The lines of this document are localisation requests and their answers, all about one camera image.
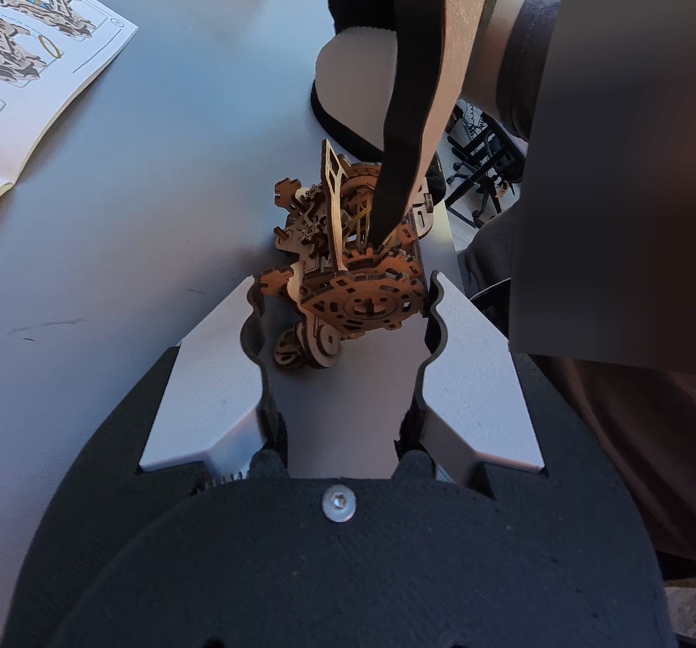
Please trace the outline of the assembly instruction booklet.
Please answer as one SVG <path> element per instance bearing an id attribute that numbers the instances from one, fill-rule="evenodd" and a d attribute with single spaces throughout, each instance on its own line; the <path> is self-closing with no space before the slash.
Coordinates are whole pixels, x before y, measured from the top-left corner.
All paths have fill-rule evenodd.
<path id="1" fill-rule="evenodd" d="M 1 0 L 1 194 L 137 29 L 97 0 Z"/>

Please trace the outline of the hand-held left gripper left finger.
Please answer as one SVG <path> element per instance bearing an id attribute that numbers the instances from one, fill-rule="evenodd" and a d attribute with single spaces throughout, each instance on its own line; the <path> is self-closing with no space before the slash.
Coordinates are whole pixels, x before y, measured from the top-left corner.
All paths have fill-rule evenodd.
<path id="1" fill-rule="evenodd" d="M 179 344 L 140 467 L 203 461 L 212 475 L 245 475 L 280 421 L 265 366 L 260 279 L 249 276 Z"/>

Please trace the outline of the person's right forearm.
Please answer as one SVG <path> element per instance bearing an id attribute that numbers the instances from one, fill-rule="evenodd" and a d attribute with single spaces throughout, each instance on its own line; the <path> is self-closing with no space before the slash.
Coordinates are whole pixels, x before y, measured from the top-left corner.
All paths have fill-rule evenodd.
<path id="1" fill-rule="evenodd" d="M 561 0 L 497 0 L 461 97 L 528 141 Z"/>

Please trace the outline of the wooden mechanical model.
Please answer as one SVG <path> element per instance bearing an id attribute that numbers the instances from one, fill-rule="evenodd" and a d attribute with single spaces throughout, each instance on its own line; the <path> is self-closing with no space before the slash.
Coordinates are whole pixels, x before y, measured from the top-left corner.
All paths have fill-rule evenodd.
<path id="1" fill-rule="evenodd" d="M 275 247 L 297 260 L 263 272 L 263 294 L 289 303 L 300 322 L 277 339 L 274 360 L 293 369 L 335 365 L 342 341 L 367 331 L 396 330 L 422 311 L 427 294 L 419 241 L 434 222 L 426 179 L 413 205 L 387 242 L 360 251 L 353 219 L 372 201 L 381 166 L 353 164 L 322 142 L 321 182 L 275 185 L 275 204 L 288 215 L 274 229 Z"/>

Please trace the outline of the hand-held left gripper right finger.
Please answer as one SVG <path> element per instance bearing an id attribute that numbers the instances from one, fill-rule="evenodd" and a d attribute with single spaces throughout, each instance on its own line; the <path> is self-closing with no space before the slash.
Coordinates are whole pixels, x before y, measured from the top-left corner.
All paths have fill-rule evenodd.
<path id="1" fill-rule="evenodd" d="M 423 418 L 416 431 L 446 480 L 468 484 L 481 463 L 541 471 L 508 341 L 440 271 L 431 274 L 425 343 L 431 356 L 415 383 Z"/>

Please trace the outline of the black office chair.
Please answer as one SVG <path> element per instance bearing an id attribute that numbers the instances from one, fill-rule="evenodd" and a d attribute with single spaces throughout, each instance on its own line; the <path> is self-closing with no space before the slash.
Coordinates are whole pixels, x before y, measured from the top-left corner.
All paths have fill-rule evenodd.
<path id="1" fill-rule="evenodd" d="M 523 179 L 526 155 L 508 131 L 492 117 L 482 113 L 478 124 L 466 119 L 467 110 L 456 105 L 446 127 L 452 153 L 459 157 L 453 165 L 454 174 L 446 180 L 461 183 L 445 199 L 448 212 L 475 228 L 481 228 L 481 216 L 489 201 L 496 214 L 501 213 L 500 198 Z M 468 191 L 481 194 L 480 209 L 466 218 L 454 209 L 454 203 Z"/>

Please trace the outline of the person's dark clothing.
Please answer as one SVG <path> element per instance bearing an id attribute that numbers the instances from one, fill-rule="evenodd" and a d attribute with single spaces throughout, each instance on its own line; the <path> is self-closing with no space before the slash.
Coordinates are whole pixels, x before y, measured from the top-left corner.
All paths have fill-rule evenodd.
<path id="1" fill-rule="evenodd" d="M 530 357 L 622 476 L 664 578 L 695 577 L 695 375 Z"/>

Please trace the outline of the stretched yellow rubber band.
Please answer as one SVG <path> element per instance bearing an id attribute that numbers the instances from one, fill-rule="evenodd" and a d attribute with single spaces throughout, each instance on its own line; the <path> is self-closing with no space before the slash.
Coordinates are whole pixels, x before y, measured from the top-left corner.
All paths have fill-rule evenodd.
<path id="1" fill-rule="evenodd" d="M 355 228 L 355 241 L 358 249 L 364 251 L 368 245 L 368 237 L 370 233 L 370 211 L 372 209 L 372 201 L 366 201 L 364 205 L 359 206 L 359 210 L 353 219 L 353 227 Z"/>

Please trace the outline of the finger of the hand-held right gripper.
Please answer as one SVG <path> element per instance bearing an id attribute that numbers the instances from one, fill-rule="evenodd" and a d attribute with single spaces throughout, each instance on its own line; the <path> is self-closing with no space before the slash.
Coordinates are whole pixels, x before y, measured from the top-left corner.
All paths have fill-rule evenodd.
<path id="1" fill-rule="evenodd" d="M 344 151 L 383 154 L 396 63 L 397 35 L 382 28 L 347 28 L 319 52 L 312 111 Z"/>
<path id="2" fill-rule="evenodd" d="M 461 91 L 494 0 L 394 0 L 397 64 L 370 214 L 379 246 L 411 208 Z"/>

